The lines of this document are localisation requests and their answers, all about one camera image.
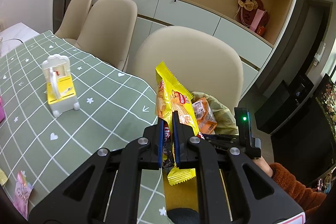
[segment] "pink packet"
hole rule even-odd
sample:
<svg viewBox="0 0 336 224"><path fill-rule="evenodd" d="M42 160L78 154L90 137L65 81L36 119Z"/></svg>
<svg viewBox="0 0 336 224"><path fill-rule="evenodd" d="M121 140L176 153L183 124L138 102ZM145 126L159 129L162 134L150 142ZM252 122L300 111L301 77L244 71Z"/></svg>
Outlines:
<svg viewBox="0 0 336 224"><path fill-rule="evenodd" d="M28 218L28 198L32 190L33 187L27 182L24 173L19 171L15 185L14 207L25 219Z"/></svg>
<svg viewBox="0 0 336 224"><path fill-rule="evenodd" d="M5 118L5 110L2 105L2 98L0 97L0 122Z"/></svg>

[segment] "beige chair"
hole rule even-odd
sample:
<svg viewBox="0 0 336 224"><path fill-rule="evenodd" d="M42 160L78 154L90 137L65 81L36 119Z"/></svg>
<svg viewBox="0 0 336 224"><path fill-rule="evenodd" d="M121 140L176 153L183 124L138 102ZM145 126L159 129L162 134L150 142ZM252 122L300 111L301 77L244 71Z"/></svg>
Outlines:
<svg viewBox="0 0 336 224"><path fill-rule="evenodd" d="M137 14L132 0L98 0L74 46L125 71Z"/></svg>
<svg viewBox="0 0 336 224"><path fill-rule="evenodd" d="M92 0L71 0L55 35L74 45L91 8Z"/></svg>
<svg viewBox="0 0 336 224"><path fill-rule="evenodd" d="M242 92L243 66L223 41L186 27L164 27L144 41L128 71L156 90L155 67L161 61L189 91L212 95L234 113Z"/></svg>

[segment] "person's hand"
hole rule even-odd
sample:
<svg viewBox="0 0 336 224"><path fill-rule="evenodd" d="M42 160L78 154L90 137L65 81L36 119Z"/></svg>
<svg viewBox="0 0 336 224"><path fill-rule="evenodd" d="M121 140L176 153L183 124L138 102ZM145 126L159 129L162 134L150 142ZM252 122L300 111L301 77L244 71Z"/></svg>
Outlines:
<svg viewBox="0 0 336 224"><path fill-rule="evenodd" d="M253 160L253 162L260 167L261 170L263 170L270 178L273 177L273 170L271 167L269 167L266 160L261 157L257 160Z"/></svg>

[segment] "orange snack package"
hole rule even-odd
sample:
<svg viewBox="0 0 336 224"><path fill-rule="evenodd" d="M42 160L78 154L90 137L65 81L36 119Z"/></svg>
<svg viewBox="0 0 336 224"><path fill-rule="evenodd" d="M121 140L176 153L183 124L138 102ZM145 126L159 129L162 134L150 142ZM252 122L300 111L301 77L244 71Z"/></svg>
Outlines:
<svg viewBox="0 0 336 224"><path fill-rule="evenodd" d="M194 113L199 131L203 134L214 134L217 122L205 97L193 103Z"/></svg>
<svg viewBox="0 0 336 224"><path fill-rule="evenodd" d="M199 129L191 104L192 94L175 78L164 62L156 67L157 99L155 114L165 120L170 132L173 131L173 112L177 111L181 123L191 126L195 136ZM170 185L174 185L196 176L195 169L179 169L176 164L168 174Z"/></svg>

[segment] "metal screw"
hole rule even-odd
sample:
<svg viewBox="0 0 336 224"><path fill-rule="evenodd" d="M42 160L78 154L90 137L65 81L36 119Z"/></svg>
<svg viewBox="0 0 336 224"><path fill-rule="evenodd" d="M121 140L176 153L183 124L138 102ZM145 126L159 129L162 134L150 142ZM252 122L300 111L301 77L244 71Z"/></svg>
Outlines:
<svg viewBox="0 0 336 224"><path fill-rule="evenodd" d="M231 148L230 148L230 153L231 153L232 155L237 156L237 155L240 154L240 150L239 150L238 148L236 148L236 147L231 147Z"/></svg>
<svg viewBox="0 0 336 224"><path fill-rule="evenodd" d="M108 153L108 150L106 148L100 148L97 152L98 156L104 157Z"/></svg>
<svg viewBox="0 0 336 224"><path fill-rule="evenodd" d="M148 144L148 139L142 137L142 138L138 139L138 143L141 144L141 145Z"/></svg>
<svg viewBox="0 0 336 224"><path fill-rule="evenodd" d="M200 141L200 138L196 136L190 138L191 143L199 143Z"/></svg>

